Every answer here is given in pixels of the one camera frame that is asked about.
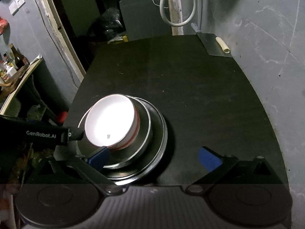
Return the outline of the large steel deep plate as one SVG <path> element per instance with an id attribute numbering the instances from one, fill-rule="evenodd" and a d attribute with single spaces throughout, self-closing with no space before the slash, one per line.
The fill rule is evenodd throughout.
<path id="1" fill-rule="evenodd" d="M 98 100 L 82 116 L 78 128 L 84 138 L 77 150 L 90 158 L 100 149 L 106 156 L 94 168 L 117 185 L 135 182 L 160 163 L 168 141 L 168 127 L 150 102 L 121 94 Z"/>

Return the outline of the wall switch plate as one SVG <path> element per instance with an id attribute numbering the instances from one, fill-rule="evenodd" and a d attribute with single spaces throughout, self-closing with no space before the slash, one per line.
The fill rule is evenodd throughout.
<path id="1" fill-rule="evenodd" d="M 14 15 L 24 4 L 25 4 L 25 0 L 14 0 L 9 5 L 9 11 L 11 15 Z"/>

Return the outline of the dark cabinet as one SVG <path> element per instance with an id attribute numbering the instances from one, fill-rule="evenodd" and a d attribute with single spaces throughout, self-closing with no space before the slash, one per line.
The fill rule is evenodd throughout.
<path id="1" fill-rule="evenodd" d="M 122 0 L 119 7 L 128 40 L 172 35 L 159 12 L 160 0 Z"/>

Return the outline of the steel cleaver knife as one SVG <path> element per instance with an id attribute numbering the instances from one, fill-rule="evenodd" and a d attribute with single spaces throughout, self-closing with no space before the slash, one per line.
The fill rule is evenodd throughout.
<path id="1" fill-rule="evenodd" d="M 215 38 L 217 37 L 215 34 L 201 32 L 199 27 L 195 23 L 191 23 L 191 27 L 195 31 L 198 38 L 201 40 L 207 53 L 210 56 L 232 57 L 231 53 L 225 54 L 222 51 L 221 47 L 215 40 Z"/>

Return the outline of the wooden side shelf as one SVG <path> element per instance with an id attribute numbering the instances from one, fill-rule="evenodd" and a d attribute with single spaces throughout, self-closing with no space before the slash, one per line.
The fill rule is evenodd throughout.
<path id="1" fill-rule="evenodd" d="M 13 98 L 17 95 L 21 87 L 28 80 L 30 75 L 42 62 L 43 57 L 39 54 L 29 65 L 25 65 L 17 71 L 12 77 L 9 78 L 9 82 L 12 84 L 8 87 L 1 87 L 1 115 L 5 115 Z"/>

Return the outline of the dark glass bottle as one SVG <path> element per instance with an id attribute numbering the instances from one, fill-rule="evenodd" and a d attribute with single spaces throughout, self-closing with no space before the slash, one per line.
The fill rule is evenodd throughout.
<path id="1" fill-rule="evenodd" d="M 28 66 L 29 62 L 27 60 L 27 58 L 21 54 L 15 47 L 13 44 L 9 45 L 13 55 L 14 55 L 14 59 L 15 59 L 15 65 L 17 66 L 18 69 L 22 68 L 23 66 Z"/>

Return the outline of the white bowl red rim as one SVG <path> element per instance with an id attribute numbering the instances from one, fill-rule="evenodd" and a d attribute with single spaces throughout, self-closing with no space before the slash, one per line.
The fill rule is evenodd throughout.
<path id="1" fill-rule="evenodd" d="M 128 147 L 136 139 L 140 129 L 140 116 L 137 108 L 135 108 L 135 118 L 133 125 L 128 134 L 117 144 L 108 146 L 109 150 L 121 150 Z"/>
<path id="2" fill-rule="evenodd" d="M 130 131 L 136 106 L 125 95 L 112 94 L 97 101 L 87 114 L 84 131 L 95 146 L 119 143 Z"/>

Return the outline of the black garbage bag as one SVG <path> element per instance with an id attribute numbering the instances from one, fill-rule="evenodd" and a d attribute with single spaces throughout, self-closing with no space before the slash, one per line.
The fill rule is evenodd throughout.
<path id="1" fill-rule="evenodd" d="M 116 7 L 108 8 L 96 19 L 96 28 L 106 41 L 124 33 L 125 26 L 121 21 L 120 11 Z"/>

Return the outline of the small steel bowl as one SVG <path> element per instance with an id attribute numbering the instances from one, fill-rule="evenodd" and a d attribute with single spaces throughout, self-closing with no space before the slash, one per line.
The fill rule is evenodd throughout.
<path id="1" fill-rule="evenodd" d="M 79 148 L 97 170 L 128 166 L 147 148 L 152 136 L 148 108 L 135 97 L 111 94 L 98 100 L 81 118 Z"/>

